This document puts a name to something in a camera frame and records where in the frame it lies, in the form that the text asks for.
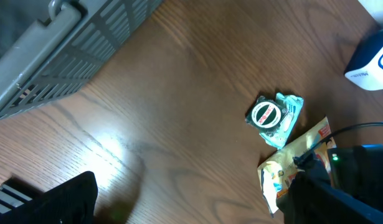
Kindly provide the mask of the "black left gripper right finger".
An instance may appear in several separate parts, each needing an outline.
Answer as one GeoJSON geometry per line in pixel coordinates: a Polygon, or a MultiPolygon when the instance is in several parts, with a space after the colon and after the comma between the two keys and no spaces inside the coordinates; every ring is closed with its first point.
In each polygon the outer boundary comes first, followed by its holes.
{"type": "Polygon", "coordinates": [[[383,213],[306,172],[298,172],[277,200],[285,223],[383,223],[383,213]]]}

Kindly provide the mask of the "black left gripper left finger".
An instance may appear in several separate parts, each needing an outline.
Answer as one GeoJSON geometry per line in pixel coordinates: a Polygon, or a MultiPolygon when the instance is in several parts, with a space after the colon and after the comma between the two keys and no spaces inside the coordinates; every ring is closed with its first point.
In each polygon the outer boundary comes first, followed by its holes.
{"type": "Polygon", "coordinates": [[[0,185],[0,224],[92,223],[97,195],[91,171],[47,192],[11,177],[0,185]]]}

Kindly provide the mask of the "yellow snack bag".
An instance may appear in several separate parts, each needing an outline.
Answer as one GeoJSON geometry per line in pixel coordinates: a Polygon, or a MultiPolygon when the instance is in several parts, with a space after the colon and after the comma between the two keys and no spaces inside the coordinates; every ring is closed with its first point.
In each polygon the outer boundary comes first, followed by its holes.
{"type": "Polygon", "coordinates": [[[267,203],[268,211],[273,215],[277,210],[277,200],[283,199],[295,178],[298,168],[293,162],[320,140],[331,134],[327,118],[323,118],[306,133],[287,144],[257,167],[258,179],[267,203]]]}

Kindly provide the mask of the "teal wet wipes pack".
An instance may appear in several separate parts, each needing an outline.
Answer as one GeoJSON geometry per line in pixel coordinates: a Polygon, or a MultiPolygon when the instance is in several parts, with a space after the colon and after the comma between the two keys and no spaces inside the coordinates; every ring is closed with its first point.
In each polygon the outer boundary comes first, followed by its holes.
{"type": "Polygon", "coordinates": [[[288,113],[276,130],[270,133],[260,133],[260,136],[268,145],[280,150],[286,145],[290,137],[303,107],[304,99],[295,95],[277,93],[275,102],[280,106],[284,106],[288,110],[288,113]]]}

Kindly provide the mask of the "dark green snack pack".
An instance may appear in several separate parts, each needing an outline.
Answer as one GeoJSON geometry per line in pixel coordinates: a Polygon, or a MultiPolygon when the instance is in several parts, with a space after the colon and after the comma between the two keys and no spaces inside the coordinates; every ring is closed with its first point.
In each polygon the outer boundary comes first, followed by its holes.
{"type": "Polygon", "coordinates": [[[271,134],[279,129],[287,114],[288,110],[285,106],[259,96],[247,111],[245,122],[261,133],[271,134]]]}

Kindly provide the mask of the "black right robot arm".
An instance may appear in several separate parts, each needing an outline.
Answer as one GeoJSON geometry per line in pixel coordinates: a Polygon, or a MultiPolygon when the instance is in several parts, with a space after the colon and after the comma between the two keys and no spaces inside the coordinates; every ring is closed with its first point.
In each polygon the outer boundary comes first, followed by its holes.
{"type": "Polygon", "coordinates": [[[383,145],[327,150],[334,186],[383,213],[383,145]]]}

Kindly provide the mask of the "white barcode scanner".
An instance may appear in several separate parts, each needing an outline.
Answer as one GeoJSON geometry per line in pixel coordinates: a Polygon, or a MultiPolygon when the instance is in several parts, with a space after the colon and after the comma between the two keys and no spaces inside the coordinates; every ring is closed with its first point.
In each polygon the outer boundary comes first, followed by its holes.
{"type": "Polygon", "coordinates": [[[383,29],[361,41],[344,76],[363,90],[383,90],[383,29]]]}

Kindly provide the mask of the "grey plastic mesh basket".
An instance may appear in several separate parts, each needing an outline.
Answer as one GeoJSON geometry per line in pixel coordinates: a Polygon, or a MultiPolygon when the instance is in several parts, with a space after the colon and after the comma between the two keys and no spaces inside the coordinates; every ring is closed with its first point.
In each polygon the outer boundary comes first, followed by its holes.
{"type": "Polygon", "coordinates": [[[0,1],[0,120],[78,92],[160,4],[0,1]]]}

